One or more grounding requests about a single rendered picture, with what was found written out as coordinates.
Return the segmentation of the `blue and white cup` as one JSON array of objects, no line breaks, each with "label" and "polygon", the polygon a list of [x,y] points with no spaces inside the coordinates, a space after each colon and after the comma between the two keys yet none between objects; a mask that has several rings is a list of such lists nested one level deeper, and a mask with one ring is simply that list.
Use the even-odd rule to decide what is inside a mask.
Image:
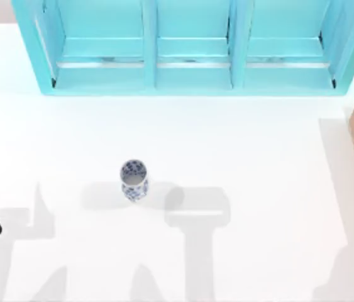
[{"label": "blue and white cup", "polygon": [[126,161],[120,170],[121,190],[132,202],[147,195],[149,182],[146,165],[138,159]]}]

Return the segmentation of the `light blue rack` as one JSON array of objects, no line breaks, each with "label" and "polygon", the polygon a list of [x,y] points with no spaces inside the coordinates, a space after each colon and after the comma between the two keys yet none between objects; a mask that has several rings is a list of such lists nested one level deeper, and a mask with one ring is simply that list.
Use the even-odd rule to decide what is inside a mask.
[{"label": "light blue rack", "polygon": [[11,0],[52,96],[335,96],[354,0]]}]

